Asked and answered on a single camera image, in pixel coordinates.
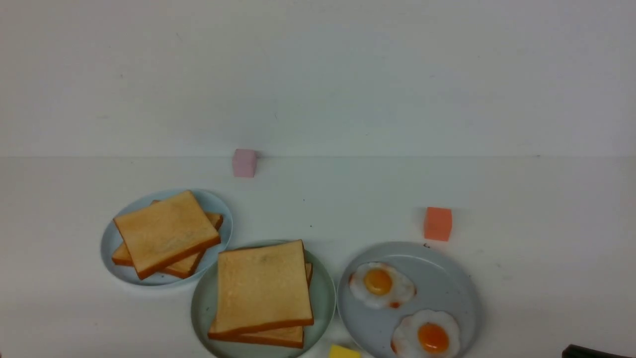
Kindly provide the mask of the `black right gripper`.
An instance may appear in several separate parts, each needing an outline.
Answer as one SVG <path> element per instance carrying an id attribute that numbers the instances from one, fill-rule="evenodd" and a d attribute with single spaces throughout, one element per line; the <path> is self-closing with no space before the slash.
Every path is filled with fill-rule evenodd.
<path id="1" fill-rule="evenodd" d="M 568 345 L 562 353 L 562 358 L 629 358 L 629 356 L 621 356 L 609 352 L 596 351 L 591 348 L 582 347 L 580 345 Z"/>

